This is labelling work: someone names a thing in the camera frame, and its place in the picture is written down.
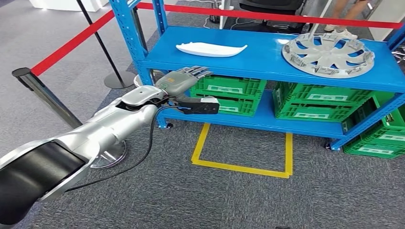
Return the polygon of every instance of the robotic arm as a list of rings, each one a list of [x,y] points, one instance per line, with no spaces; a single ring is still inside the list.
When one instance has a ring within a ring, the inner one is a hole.
[[[0,229],[21,221],[36,201],[62,195],[87,175],[99,153],[150,124],[159,107],[168,101],[185,114],[218,113],[215,98],[184,94],[210,73],[198,66],[170,72],[155,86],[137,87],[114,100],[82,126],[29,142],[0,158]]]

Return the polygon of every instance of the green plastic crate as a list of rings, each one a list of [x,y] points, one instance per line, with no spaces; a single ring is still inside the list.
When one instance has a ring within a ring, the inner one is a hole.
[[[208,75],[190,88],[190,93],[254,100],[261,98],[266,82],[251,78]]]
[[[373,95],[373,91],[369,90],[288,82],[278,82],[275,90],[281,91],[283,101],[296,104],[358,107]]]
[[[355,121],[359,122],[393,97],[393,93],[376,92],[355,112]],[[394,110],[381,121],[372,125],[361,134],[365,142],[384,145],[405,146],[405,105]]]
[[[343,151],[347,154],[376,156],[380,158],[395,158],[405,154],[405,146],[386,146],[382,144],[374,144],[364,142],[358,136],[352,141],[348,142]]]
[[[212,95],[207,94],[193,94],[191,97],[207,97]],[[222,96],[214,96],[218,99],[220,104],[219,113],[228,115],[241,115],[252,117],[255,115],[257,107],[259,106],[259,99],[240,99]]]
[[[357,109],[351,106],[289,103],[282,101],[279,95],[279,91],[273,91],[275,114],[279,119],[342,122]]]

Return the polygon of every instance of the blue shelf frame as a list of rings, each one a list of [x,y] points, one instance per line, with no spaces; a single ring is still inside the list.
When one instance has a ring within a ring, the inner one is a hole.
[[[110,0],[129,53],[144,84],[153,85],[150,74],[152,69],[166,71],[177,70],[190,65],[204,65],[216,74],[229,76],[396,92],[391,100],[383,104],[347,133],[343,133],[340,123],[276,119],[273,114],[270,91],[264,93],[254,117],[226,114],[185,115],[176,110],[165,110],[157,118],[161,128],[166,127],[166,118],[174,118],[267,131],[314,135],[334,139],[331,148],[332,150],[339,150],[345,143],[405,103],[405,76],[391,55],[391,51],[405,41],[405,25],[388,42],[363,41],[376,54],[375,66],[370,72],[351,79],[336,80],[303,73],[289,66],[282,59],[280,55],[282,43],[279,41],[291,40],[294,35],[169,26],[163,0],[152,1],[160,40],[153,50],[148,52],[142,46],[141,33],[133,20],[133,8],[136,7],[138,2],[140,0]],[[219,61],[182,53],[174,46],[182,42],[195,41],[215,42],[229,46],[242,46],[241,42],[243,41],[250,43],[248,49],[239,55],[232,58],[221,58]],[[263,51],[264,44],[268,44],[267,52]]]

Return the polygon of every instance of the yellow floor tape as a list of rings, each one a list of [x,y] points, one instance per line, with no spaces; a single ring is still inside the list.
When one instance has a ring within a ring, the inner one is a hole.
[[[209,130],[210,130],[210,124],[205,123],[204,126],[202,127],[200,137],[198,138],[197,144],[195,145],[194,153],[191,157],[191,162],[194,165],[214,167],[214,168],[227,169],[227,170],[244,172],[244,173],[253,173],[253,174],[264,175],[264,176],[280,177],[280,178],[289,178],[289,176],[292,175],[293,159],[292,159],[292,134],[291,133],[286,133],[285,171],[280,172],[280,171],[272,171],[272,170],[265,170],[265,169],[259,169],[259,168],[250,168],[250,167],[244,167],[244,166],[235,166],[235,165],[229,165],[229,164],[224,164],[224,163],[200,160],[200,154],[201,154],[201,151],[203,150],[205,139],[207,138]]]

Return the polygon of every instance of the blue shelf upright post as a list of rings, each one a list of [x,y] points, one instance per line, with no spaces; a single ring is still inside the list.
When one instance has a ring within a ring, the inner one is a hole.
[[[350,129],[345,137],[337,139],[332,142],[332,150],[340,150],[340,148],[352,140],[354,137],[361,134],[367,128],[372,126],[374,123],[380,121],[384,116],[390,114],[393,110],[397,109],[401,105],[405,104],[405,93],[396,93],[393,98],[388,102],[384,103],[380,108],[371,113],[366,119],[362,120],[355,127]]]
[[[391,51],[394,51],[398,46],[405,42],[405,24],[392,35],[388,40],[387,45]]]
[[[111,7],[117,19],[119,28],[123,34],[124,40],[128,46],[129,53],[132,61],[138,71],[141,81],[144,85],[153,85],[151,77],[152,69],[143,66],[142,62],[148,55],[146,47],[144,47],[143,33],[141,32],[140,24],[134,23],[133,9],[140,2],[140,0],[110,0]],[[164,10],[163,0],[153,0],[153,7],[157,19],[158,29],[162,35],[167,28],[166,13]],[[166,128],[167,122],[162,115],[158,115],[157,121],[160,128]]]
[[[159,34],[162,35],[167,29],[167,18],[164,10],[163,0],[153,0],[153,9],[155,11],[156,23],[158,24]]]
[[[150,76],[148,69],[142,67],[142,61],[148,55],[148,51],[143,47],[142,40],[144,39],[142,33],[139,32],[140,28],[134,23],[133,8],[139,0],[126,1],[126,0],[110,0],[111,8],[115,14],[115,18],[121,29],[125,43],[128,46],[129,54],[132,57],[136,69],[143,84],[153,85],[153,80]]]

